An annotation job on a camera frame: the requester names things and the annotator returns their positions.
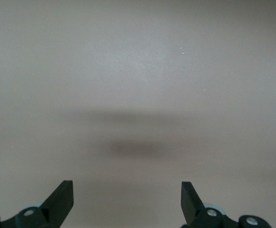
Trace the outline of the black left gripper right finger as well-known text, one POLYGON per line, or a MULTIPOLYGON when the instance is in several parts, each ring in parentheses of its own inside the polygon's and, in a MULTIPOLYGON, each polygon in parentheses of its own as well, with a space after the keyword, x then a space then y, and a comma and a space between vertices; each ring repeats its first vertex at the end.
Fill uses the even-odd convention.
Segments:
POLYGON ((237 221, 230 219, 222 209, 206 206, 192 183, 181 185, 181 208, 186 221, 184 228, 269 228, 264 219, 253 215, 242 215, 237 221))

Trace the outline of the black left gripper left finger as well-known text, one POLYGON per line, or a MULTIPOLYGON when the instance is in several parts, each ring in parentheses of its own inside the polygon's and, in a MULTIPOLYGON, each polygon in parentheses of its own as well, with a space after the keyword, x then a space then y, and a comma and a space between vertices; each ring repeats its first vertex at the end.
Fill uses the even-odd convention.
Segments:
POLYGON ((73 205, 73 181, 64 180, 40 206, 23 209, 5 221, 0 219, 0 228, 59 228, 73 205))

